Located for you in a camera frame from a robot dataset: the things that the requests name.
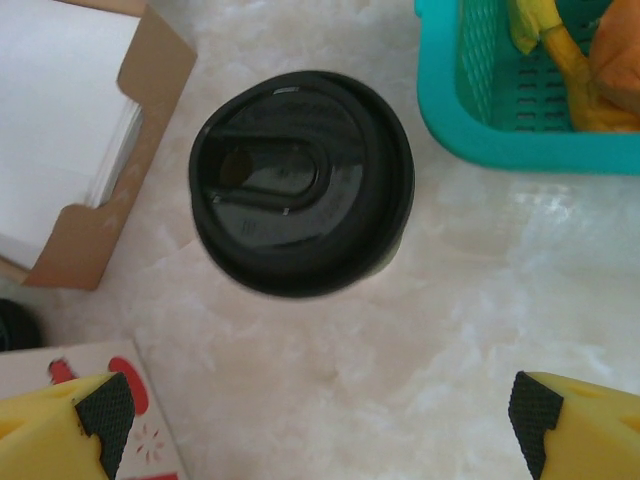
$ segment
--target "black object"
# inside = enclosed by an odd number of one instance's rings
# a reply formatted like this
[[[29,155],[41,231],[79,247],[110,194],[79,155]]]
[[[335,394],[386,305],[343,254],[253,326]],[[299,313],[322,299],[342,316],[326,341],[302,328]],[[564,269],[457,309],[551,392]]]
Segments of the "black object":
[[[296,72],[220,108],[189,165],[211,257],[272,295],[330,293],[391,252],[414,191],[409,143],[389,105],[343,75]]]
[[[23,306],[0,299],[0,352],[42,347],[35,317]]]
[[[136,413],[127,377],[115,374],[78,402],[76,412],[85,433],[100,439],[100,464],[115,480]]]
[[[516,375],[509,402],[509,418],[534,480],[540,480],[547,461],[544,434],[547,430],[555,430],[563,403],[560,395],[525,372]]]

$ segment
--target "orange object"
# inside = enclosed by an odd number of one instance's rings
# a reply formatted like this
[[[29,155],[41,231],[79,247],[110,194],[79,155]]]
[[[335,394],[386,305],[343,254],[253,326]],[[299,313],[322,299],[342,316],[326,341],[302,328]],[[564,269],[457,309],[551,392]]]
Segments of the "orange object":
[[[573,128],[602,133],[640,131],[639,116],[605,98],[593,81],[589,61],[564,26],[544,32],[542,42],[564,77]]]
[[[640,115],[640,2],[614,0],[593,38],[589,66],[598,90]]]

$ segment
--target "black rubber pad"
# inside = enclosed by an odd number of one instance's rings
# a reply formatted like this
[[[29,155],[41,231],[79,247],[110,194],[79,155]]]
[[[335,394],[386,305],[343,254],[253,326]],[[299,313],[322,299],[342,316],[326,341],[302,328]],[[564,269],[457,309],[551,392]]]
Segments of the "black rubber pad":
[[[100,463],[109,480],[115,480],[122,453],[133,425],[133,396],[122,373],[114,375],[76,405],[87,435],[97,435],[102,445]]]
[[[525,372],[516,375],[509,402],[509,418],[535,480],[540,480],[547,455],[544,434],[558,424],[564,399]]]

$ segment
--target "red print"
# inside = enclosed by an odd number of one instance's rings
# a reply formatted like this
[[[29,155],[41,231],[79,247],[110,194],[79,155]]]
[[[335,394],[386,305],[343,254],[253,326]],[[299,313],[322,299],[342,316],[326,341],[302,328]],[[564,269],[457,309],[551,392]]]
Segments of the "red print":
[[[66,358],[58,358],[49,364],[49,376],[51,377],[51,383],[54,385],[78,378],[71,370]]]
[[[133,402],[136,408],[136,415],[143,415],[149,408],[149,395],[142,382],[142,378],[133,365],[122,357],[113,357],[109,362],[110,372],[122,372],[127,377],[129,388],[133,395]]]
[[[151,461],[162,461],[162,449],[164,448],[164,442],[159,437],[160,430],[150,429],[145,423],[142,429],[133,433],[133,439],[136,442],[140,442],[140,445],[136,448],[136,455],[142,455],[147,465],[151,464]]]

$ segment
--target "white paper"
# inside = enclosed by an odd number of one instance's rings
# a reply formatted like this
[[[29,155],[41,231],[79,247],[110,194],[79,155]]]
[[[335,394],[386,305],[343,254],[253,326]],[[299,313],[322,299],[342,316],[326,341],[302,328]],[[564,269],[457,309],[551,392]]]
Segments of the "white paper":
[[[0,256],[33,267],[60,210],[113,186],[140,113],[117,85],[138,21],[0,1]]]

